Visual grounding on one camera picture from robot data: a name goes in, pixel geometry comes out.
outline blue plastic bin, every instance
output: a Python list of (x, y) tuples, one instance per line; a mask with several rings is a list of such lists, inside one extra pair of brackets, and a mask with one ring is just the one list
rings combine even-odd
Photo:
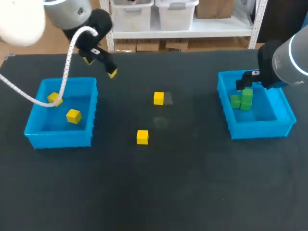
[[(61, 78), (43, 80), (36, 99), (48, 103), (47, 97), (59, 92), (61, 82)], [(51, 108), (33, 105), (25, 136), (34, 148), (40, 149), (91, 146), (97, 96), (96, 78), (68, 78), (62, 104)], [(67, 121), (70, 109), (81, 112), (78, 124)]]
[(220, 72), (218, 93), (228, 123), (231, 138), (251, 139), (287, 136), (296, 118), (282, 89), (266, 90), (253, 83), (253, 102), (250, 111), (233, 109), (230, 95), (237, 92), (235, 81), (242, 78), (245, 71)]

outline black table surface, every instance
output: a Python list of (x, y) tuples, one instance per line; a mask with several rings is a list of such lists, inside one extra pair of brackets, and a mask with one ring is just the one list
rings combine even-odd
[[(115, 54), (118, 75), (73, 56), (71, 77), (96, 77), (91, 148), (34, 150), (32, 103), (0, 84), (1, 231), (308, 230), (308, 87), (287, 87), (287, 138), (232, 141), (218, 72), (257, 68), (256, 51)], [(0, 73), (35, 96), (65, 55), (10, 57)], [(151, 104), (169, 91), (173, 105)], [(137, 146), (138, 129), (149, 145)]]

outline yellow cube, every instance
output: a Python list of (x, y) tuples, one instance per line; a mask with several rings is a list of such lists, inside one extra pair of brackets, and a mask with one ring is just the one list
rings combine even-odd
[(71, 109), (66, 114), (66, 118), (68, 122), (77, 124), (81, 120), (81, 113), (78, 110)]
[[(58, 97), (59, 97), (59, 94), (56, 92), (53, 92), (47, 97), (47, 99), (49, 103), (54, 103)], [(60, 104), (62, 104), (62, 102), (63, 100), (61, 99), (55, 106), (56, 107), (59, 106)]]
[(149, 142), (149, 131), (138, 130), (137, 132), (137, 144), (148, 145)]
[(154, 104), (155, 105), (164, 105), (164, 93), (155, 92), (154, 93)]

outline white shelf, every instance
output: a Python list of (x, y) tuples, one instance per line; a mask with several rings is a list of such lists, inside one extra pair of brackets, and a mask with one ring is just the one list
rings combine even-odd
[(162, 31), (156, 7), (152, 8), (151, 29), (149, 31), (120, 31), (114, 25), (114, 39), (163, 39), (163, 38), (205, 38), (251, 36), (253, 26), (243, 5), (237, 4), (231, 18), (197, 19), (194, 17), (190, 30)]

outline green cube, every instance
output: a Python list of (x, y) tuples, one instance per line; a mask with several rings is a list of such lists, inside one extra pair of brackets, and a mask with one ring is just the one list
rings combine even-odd
[(230, 103), (232, 108), (240, 108), (241, 106), (241, 96), (240, 95), (231, 95)]
[(245, 110), (245, 111), (250, 111), (251, 106), (252, 106), (252, 102), (251, 103), (244, 103), (244, 102), (242, 102), (240, 109), (241, 110)]
[(242, 90), (242, 103), (252, 104), (254, 94), (251, 88)]

